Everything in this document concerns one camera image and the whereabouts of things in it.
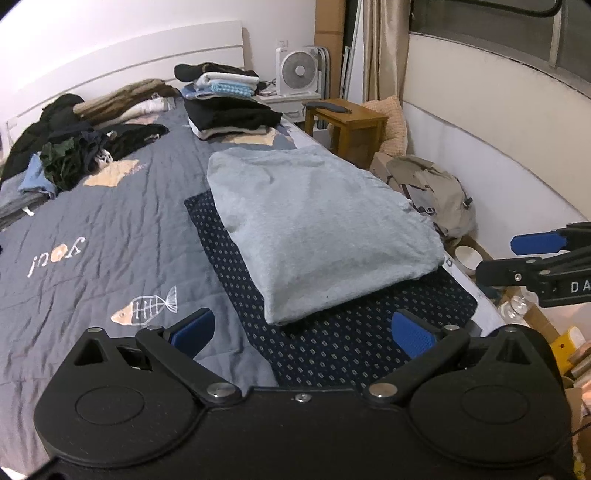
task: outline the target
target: black clothing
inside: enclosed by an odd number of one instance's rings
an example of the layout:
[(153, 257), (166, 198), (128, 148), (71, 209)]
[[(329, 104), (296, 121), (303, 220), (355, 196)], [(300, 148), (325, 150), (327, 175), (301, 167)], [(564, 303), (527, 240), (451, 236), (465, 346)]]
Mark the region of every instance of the black clothing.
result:
[(249, 77), (258, 77), (254, 70), (242, 70), (230, 65), (221, 65), (211, 61), (200, 63), (199, 65), (187, 65), (180, 63), (174, 68), (174, 76), (181, 82), (193, 82), (206, 72), (236, 73), (238, 75), (247, 75)]
[(166, 135), (168, 128), (160, 124), (122, 124), (106, 127), (101, 132), (105, 134), (114, 132), (114, 134), (109, 136), (103, 148), (111, 154), (113, 160), (121, 160), (136, 150)]
[(41, 150), (52, 132), (80, 122), (78, 116), (73, 113), (72, 107), (83, 101), (78, 95), (67, 93), (47, 105), (39, 121), (29, 125), (14, 142), (4, 165), (0, 184), (25, 171), (29, 166), (31, 155)]
[(93, 130), (94, 128), (92, 128), (90, 122), (78, 122), (50, 133), (49, 137), (47, 137), (47, 141), (52, 144), (61, 143), (68, 138), (77, 137), (82, 132), (92, 132)]
[(217, 127), (255, 130), (261, 126), (274, 127), (281, 122), (281, 113), (274, 112), (268, 105), (246, 99), (219, 97), (185, 100), (184, 107), (199, 130)]

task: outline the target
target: beige backpack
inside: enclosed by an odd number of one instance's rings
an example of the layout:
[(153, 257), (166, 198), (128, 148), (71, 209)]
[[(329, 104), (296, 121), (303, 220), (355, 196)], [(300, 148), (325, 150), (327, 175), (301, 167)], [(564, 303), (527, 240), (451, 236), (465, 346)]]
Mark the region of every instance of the beige backpack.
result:
[(430, 217), (444, 239), (461, 238), (476, 226), (472, 199), (457, 178), (434, 163), (414, 155), (376, 153), (369, 171)]

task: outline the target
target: white wall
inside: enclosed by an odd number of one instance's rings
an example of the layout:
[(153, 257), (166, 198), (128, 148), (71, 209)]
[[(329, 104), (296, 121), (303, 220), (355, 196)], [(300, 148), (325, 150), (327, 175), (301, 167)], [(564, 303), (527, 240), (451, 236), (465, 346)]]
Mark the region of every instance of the white wall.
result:
[(404, 101), (493, 145), (591, 218), (591, 99), (517, 61), (411, 34)]
[(2, 98), (91, 51), (173, 27), (243, 26), (245, 66), (275, 77), (278, 40), (314, 43), (316, 0), (21, 0), (0, 21)]
[[(462, 182), (474, 200), (475, 239), (494, 258), (515, 257), (513, 236), (544, 232), (586, 218), (516, 161), (464, 130), (404, 102), (409, 152)], [(591, 304), (542, 309), (554, 327), (578, 326), (591, 339)]]

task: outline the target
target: polka dot fabric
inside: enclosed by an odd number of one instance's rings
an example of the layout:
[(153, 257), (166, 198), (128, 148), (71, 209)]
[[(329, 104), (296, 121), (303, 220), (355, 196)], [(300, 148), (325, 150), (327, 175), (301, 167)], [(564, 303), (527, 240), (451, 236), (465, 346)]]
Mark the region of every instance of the polka dot fabric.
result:
[(396, 310), (408, 309), (440, 327), (463, 326), (476, 310), (476, 300), (439, 268), (292, 324), (268, 325), (263, 298), (217, 214), (211, 191), (185, 200), (185, 206), (251, 345), (271, 364), (281, 387), (365, 388), (409, 361), (392, 340)]

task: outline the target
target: white cloth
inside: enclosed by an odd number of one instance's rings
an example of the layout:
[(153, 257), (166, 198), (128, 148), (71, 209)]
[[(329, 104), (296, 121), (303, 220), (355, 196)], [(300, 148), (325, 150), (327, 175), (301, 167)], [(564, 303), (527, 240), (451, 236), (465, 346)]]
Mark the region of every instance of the white cloth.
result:
[(231, 82), (246, 83), (251, 86), (253, 90), (256, 90), (256, 86), (261, 81), (259, 77), (250, 77), (248, 75), (239, 75), (237, 73), (206, 72), (193, 82), (193, 86), (195, 87), (195, 90), (199, 90), (200, 88), (210, 86), (211, 82), (214, 80), (229, 80)]
[(127, 120), (131, 120), (132, 118), (138, 118), (139, 116), (149, 115), (150, 113), (158, 113), (158, 112), (168, 112), (169, 110), (173, 110), (176, 107), (174, 102), (174, 98), (152, 98), (150, 100), (145, 100), (143, 102), (137, 103), (133, 107), (127, 109), (117, 118), (113, 120), (108, 120), (106, 122), (97, 125), (95, 129), (100, 129), (104, 127), (109, 127), (111, 125), (118, 125), (126, 122)]
[(195, 135), (197, 135), (201, 140), (207, 140), (209, 137), (212, 137), (216, 134), (253, 134), (253, 135), (264, 135), (267, 133), (266, 127), (260, 127), (256, 130), (249, 130), (247, 128), (238, 128), (238, 127), (217, 127), (217, 128), (210, 128), (209, 130), (199, 130), (195, 124), (189, 119), (189, 126)]

